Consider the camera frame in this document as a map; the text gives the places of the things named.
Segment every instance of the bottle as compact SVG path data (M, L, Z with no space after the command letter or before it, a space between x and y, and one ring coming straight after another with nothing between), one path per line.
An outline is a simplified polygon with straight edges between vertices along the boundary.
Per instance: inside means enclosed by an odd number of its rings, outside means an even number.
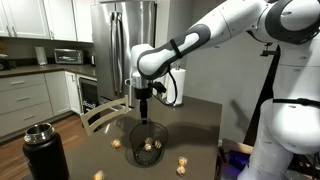
M60 135L49 123L25 132L23 152L34 180L67 180L69 171Z

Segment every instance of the wooden chair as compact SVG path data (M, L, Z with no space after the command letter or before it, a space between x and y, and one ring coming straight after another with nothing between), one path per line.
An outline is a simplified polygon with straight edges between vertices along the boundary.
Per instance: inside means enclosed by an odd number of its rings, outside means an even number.
M92 124L89 125L88 121L92 116L94 116L94 115L96 115L96 114L98 114L98 113L100 113L102 111L105 111L107 109L111 109L114 106L121 105L121 104L124 104L125 108L120 109L120 110L112 109L112 112L100 117L98 120L94 121ZM94 130L98 126L100 126L102 124L106 124L111 119L113 119L113 118L115 118L117 116L120 116L122 114L126 114L128 111L129 111L128 96L126 95L122 99L117 99L117 100L110 101L108 103L102 104L102 105L100 105L100 106L88 111L86 114L80 115L80 117L81 117L81 121L82 121L82 124L84 126L84 129L86 130L87 135L91 136L93 134Z

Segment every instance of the kitchen counter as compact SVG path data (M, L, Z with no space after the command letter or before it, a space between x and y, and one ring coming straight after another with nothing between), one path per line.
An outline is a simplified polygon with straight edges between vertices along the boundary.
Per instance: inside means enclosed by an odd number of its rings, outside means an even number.
M181 107L167 107L155 98L148 100L150 120L169 132L168 144L156 164L144 168L133 160L129 135L141 122L139 108L135 108L66 153L69 179L92 179L99 170L108 180L214 179L222 106L190 97L184 97L183 102ZM111 148L114 139L121 140L121 148ZM183 178L175 173L179 156L188 158Z
M59 65L59 64L48 64L46 66L22 66L15 69L0 71L0 78L23 76L38 73L47 73L55 71L69 71L89 77L96 78L95 67L90 64L86 65Z

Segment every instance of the refrigerator door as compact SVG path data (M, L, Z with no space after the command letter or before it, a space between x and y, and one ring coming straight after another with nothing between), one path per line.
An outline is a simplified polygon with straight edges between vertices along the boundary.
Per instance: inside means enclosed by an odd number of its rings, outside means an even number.
M117 99L114 61L116 52L115 4L91 6L93 42L98 83L99 102L101 97Z
M137 44L154 46L155 3L154 1L127 1L116 3L117 14L117 70L120 80L118 92L129 95L129 105L137 104L134 89L124 84L131 76L131 48Z

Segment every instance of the upper cabinet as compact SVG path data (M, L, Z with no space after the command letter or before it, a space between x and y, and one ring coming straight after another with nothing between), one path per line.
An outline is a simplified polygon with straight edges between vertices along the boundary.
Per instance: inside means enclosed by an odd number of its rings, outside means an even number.
M0 0L0 35L49 39L42 0Z
M44 0L44 4L50 38L54 40L77 41L72 1Z
M94 4L95 0L73 0L78 41L92 42L90 6Z

